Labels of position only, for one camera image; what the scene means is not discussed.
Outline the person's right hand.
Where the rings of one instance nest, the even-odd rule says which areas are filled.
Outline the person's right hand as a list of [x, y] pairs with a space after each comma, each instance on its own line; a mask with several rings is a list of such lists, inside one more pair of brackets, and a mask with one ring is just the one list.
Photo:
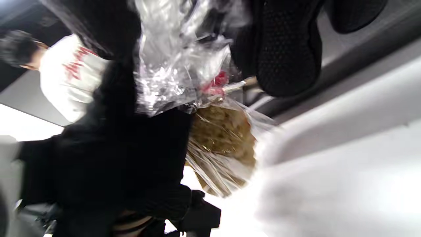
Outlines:
[[20, 208], [55, 205], [57, 237], [208, 237], [221, 210], [181, 184], [193, 115], [136, 111], [137, 13], [126, 0], [42, 4], [109, 63], [80, 120], [59, 135], [22, 143]]

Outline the person's left hand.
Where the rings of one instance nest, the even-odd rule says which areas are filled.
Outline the person's left hand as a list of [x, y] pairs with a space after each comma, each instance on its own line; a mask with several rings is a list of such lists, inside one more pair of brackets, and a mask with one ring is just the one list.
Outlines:
[[251, 23], [233, 33], [234, 64], [243, 78], [256, 77], [273, 97], [290, 97], [317, 82], [322, 39], [317, 18], [327, 7], [334, 30], [358, 31], [383, 11], [386, 0], [241, 0]]

